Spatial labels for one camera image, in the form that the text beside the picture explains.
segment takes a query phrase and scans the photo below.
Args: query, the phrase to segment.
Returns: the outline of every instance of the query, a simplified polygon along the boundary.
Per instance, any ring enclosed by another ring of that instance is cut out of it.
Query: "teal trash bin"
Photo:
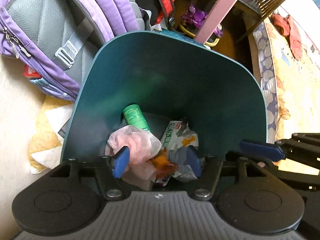
[[[161,33],[118,36],[94,59],[71,116],[61,161],[104,155],[122,110],[138,104],[161,138],[170,120],[188,118],[201,155],[221,159],[241,140],[265,142],[259,85],[239,63]]]

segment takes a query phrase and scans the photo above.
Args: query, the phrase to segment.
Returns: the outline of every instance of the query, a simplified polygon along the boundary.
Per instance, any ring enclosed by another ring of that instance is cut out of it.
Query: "green bottle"
[[[141,112],[140,106],[130,105],[123,109],[122,112],[127,124],[150,131],[147,121]]]

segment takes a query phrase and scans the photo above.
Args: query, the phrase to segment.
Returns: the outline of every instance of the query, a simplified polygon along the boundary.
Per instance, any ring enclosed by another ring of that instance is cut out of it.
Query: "wooden floor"
[[[209,12],[214,4],[211,0],[176,0],[175,28],[180,24],[180,17],[188,10],[190,3],[206,12]],[[229,12],[223,20],[222,26],[224,28],[223,37],[218,44],[213,47],[213,50],[236,60],[252,73],[252,61],[248,39],[245,38],[240,43],[235,43],[237,38],[246,31],[243,20],[241,17],[235,16],[232,12]]]

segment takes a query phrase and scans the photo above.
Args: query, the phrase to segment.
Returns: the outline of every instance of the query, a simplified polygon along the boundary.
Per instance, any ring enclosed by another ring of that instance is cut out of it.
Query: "pink chair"
[[[215,28],[222,22],[236,1],[237,0],[217,0],[194,40],[204,44],[211,37]]]

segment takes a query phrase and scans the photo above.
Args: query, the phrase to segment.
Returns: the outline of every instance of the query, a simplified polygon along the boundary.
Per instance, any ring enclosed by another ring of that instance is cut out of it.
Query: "floor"
[[[175,18],[176,28],[180,23],[180,17],[188,10],[190,3],[194,4],[197,8],[209,12],[212,8],[214,1],[212,0],[176,0],[175,1]],[[223,37],[218,44],[213,47],[213,50],[230,57],[237,62],[244,65],[252,73],[252,61],[250,54],[249,41],[247,38],[236,44],[237,38],[245,33],[246,28],[240,16],[236,16],[230,11],[225,19],[222,21],[224,28]]]
[[[11,213],[14,197],[41,175],[30,173],[28,152],[45,95],[23,76],[24,63],[0,56],[0,239],[19,228]]]

